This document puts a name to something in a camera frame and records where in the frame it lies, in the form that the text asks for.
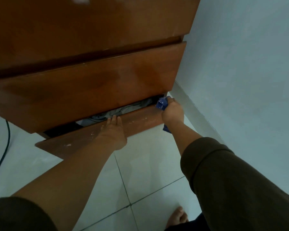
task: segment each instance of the drawer front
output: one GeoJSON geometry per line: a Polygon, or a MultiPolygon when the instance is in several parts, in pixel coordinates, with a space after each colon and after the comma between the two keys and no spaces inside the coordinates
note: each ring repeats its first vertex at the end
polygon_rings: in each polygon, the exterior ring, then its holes
{"type": "Polygon", "coordinates": [[[199,2],[0,0],[0,70],[188,34],[199,2]]]}
{"type": "Polygon", "coordinates": [[[0,116],[26,130],[53,127],[172,89],[185,42],[0,80],[0,116]]]}
{"type": "MultiPolygon", "coordinates": [[[[161,112],[160,109],[153,105],[122,115],[125,136],[129,137],[162,124],[161,112]]],[[[106,121],[84,127],[62,136],[38,142],[35,146],[61,159],[65,159],[95,139],[100,132],[101,126],[105,124],[106,121]]]]}

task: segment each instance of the foot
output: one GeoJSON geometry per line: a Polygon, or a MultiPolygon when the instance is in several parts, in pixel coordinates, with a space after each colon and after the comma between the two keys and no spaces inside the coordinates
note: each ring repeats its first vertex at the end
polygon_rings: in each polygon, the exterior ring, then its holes
{"type": "Polygon", "coordinates": [[[169,217],[169,220],[166,224],[166,229],[170,226],[178,225],[188,222],[187,214],[184,212],[183,207],[177,207],[174,210],[173,214],[169,217]]]}

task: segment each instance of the long-sleeve shirt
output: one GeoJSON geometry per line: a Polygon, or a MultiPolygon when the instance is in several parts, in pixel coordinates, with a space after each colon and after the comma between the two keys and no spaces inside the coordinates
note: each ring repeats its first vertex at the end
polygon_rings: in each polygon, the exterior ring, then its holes
{"type": "MultiPolygon", "coordinates": [[[[204,137],[192,142],[181,169],[196,194],[211,230],[287,230],[289,195],[237,157],[204,137]]],[[[57,230],[31,201],[0,198],[0,230],[57,230]]]]}

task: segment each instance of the white wall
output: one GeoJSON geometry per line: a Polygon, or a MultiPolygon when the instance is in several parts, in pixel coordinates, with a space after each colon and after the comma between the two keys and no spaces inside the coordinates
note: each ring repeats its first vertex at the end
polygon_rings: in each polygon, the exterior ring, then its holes
{"type": "Polygon", "coordinates": [[[178,84],[245,161],[289,193],[289,0],[201,0],[178,84]]]}

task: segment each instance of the dark pants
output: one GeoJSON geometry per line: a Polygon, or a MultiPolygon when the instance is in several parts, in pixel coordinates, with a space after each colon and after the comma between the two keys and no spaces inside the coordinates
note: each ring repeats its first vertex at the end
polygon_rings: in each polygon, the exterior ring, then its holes
{"type": "Polygon", "coordinates": [[[165,231],[177,231],[177,230],[211,231],[202,213],[194,221],[170,226],[165,231]]]}

